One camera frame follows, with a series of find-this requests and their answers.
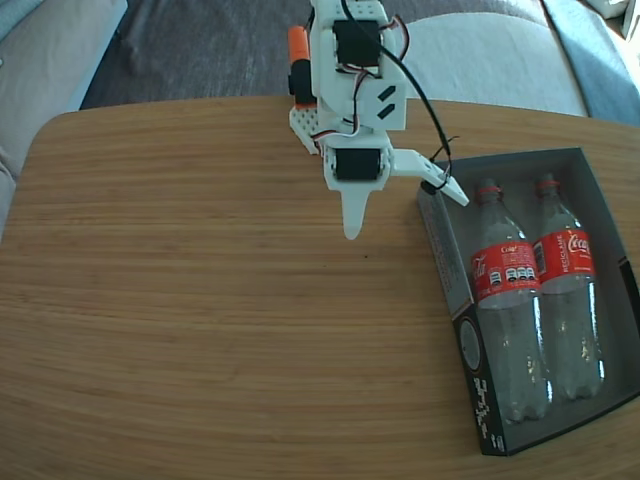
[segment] dark rug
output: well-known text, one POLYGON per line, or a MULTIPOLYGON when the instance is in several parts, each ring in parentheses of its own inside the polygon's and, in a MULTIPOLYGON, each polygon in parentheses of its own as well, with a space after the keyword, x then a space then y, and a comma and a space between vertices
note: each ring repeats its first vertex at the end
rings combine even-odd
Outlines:
MULTIPOLYGON (((287 31, 307 0, 128 0, 82 108, 286 94, 287 31)), ((546 25, 539 0, 385 0, 405 21, 496 12, 546 25)))

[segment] clear plastic bottle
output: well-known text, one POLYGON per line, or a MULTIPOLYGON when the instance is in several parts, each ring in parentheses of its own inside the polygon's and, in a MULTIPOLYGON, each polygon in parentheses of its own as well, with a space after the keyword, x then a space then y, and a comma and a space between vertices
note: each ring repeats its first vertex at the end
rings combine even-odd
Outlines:
POLYGON ((534 245, 542 284, 543 334, 558 396, 596 395, 605 377, 596 320, 595 270, 589 239, 563 204, 560 184, 545 175, 536 184, 540 239, 534 245))
POLYGON ((493 180, 481 182, 476 193, 481 231, 471 262, 500 412, 509 423, 537 420, 547 413, 553 390, 544 362, 533 249, 493 180))

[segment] black cable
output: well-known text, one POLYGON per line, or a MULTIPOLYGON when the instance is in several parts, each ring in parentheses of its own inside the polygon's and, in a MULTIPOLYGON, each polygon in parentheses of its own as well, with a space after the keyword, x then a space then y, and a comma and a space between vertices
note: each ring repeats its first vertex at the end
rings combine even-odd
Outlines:
MULTIPOLYGON (((454 140, 456 140, 456 139, 458 139, 458 138, 460 138, 460 136, 459 136, 459 135, 454 135, 453 137, 449 138, 447 141, 448 141, 449 143, 451 143, 451 142, 453 142, 454 140)), ((438 155, 440 155, 440 154, 442 153, 442 150, 444 150, 444 148, 442 148, 442 147, 440 147, 438 150, 436 150, 436 153, 434 153, 434 154, 431 156, 431 161, 432 161, 432 162, 435 162, 435 161, 436 161, 436 158, 438 158, 438 155)))
POLYGON ((360 25, 360 22, 358 22, 354 18, 353 14, 349 10, 349 6, 347 5, 347 0, 341 0, 341 4, 342 4, 342 10, 343 10, 344 14, 347 16, 347 19, 351 23, 356 25, 358 27, 358 29, 360 29, 362 35, 364 35, 365 38, 367 38, 371 43, 375 44, 377 48, 379 47, 380 51, 387 58, 389 58, 389 60, 391 60, 400 70, 402 70, 402 73, 404 73, 404 75, 407 77, 407 80, 409 80, 409 82, 411 83, 413 88, 416 89, 416 92, 418 93, 418 96, 420 97, 420 100, 422 100, 422 103, 424 103, 424 106, 427 108, 427 111, 429 112, 429 115, 431 116, 431 120, 433 121, 433 124, 435 125, 436 130, 438 131, 438 137, 440 137, 440 143, 442 144, 442 150, 444 150, 447 153, 447 156, 449 157, 449 173, 447 174, 447 178, 445 179, 444 183, 440 187, 436 188, 436 190, 442 190, 447 185, 447 183, 449 181, 449 178, 451 178, 451 176, 452 176, 453 161, 451 159, 451 147, 450 147, 449 142, 447 140, 447 135, 446 135, 446 133, 444 131, 444 128, 442 127, 442 124, 440 123, 440 120, 438 119, 437 113, 433 109, 433 106, 431 105, 431 102, 427 98, 427 95, 424 93, 424 90, 422 89, 422 86, 416 80, 416 78, 413 76, 413 74, 407 68, 407 66, 398 57, 396 57, 389 49, 387 49, 384 45, 379 44, 379 42, 376 41, 375 38, 371 37, 367 33, 367 31, 362 27, 362 25, 360 25))
POLYGON ((306 23, 306 25, 304 26, 304 29, 305 29, 307 32, 310 32, 310 31, 311 31, 311 28, 313 27, 313 22, 315 21, 315 19, 316 19, 316 9, 315 9, 315 8, 312 8, 312 9, 311 9, 311 13, 309 14, 309 19, 307 20, 307 23, 306 23))
POLYGON ((400 15, 394 15, 393 21, 389 25, 384 25, 380 27, 380 31, 387 30, 388 28, 394 28, 394 24, 397 24, 402 30, 402 38, 404 40, 404 47, 402 48, 402 53, 398 57, 400 60, 404 60, 404 57, 409 53, 409 47, 411 46, 411 35, 409 35, 409 29, 407 28, 407 24, 404 23, 402 17, 400 15))

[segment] sofa cushion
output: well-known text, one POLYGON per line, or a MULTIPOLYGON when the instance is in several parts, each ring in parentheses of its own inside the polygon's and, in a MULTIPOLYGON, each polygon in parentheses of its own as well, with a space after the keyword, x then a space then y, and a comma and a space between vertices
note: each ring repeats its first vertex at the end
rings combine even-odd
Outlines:
POLYGON ((629 0, 587 0, 604 18, 622 15, 629 5, 629 0))
POLYGON ((494 13, 455 13, 409 30, 407 65, 433 99, 587 114, 562 45, 547 27, 494 13))
POLYGON ((124 0, 48 0, 0 44, 0 160, 14 178, 38 130, 95 69, 124 9, 124 0))
POLYGON ((41 3, 42 0, 0 0, 0 42, 41 3))
POLYGON ((605 21, 580 2, 545 0, 589 115, 640 127, 640 94, 605 21))

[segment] red bottle label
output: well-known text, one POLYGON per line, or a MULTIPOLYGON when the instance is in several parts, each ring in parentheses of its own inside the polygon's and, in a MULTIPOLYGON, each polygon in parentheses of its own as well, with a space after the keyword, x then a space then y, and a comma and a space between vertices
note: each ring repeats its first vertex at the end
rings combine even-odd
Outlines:
POLYGON ((542 283, 562 275, 593 275, 589 236, 582 230, 562 230, 542 237, 533 246, 542 283))
POLYGON ((471 257, 478 302, 499 293, 540 288, 533 248, 528 242, 507 242, 471 257))

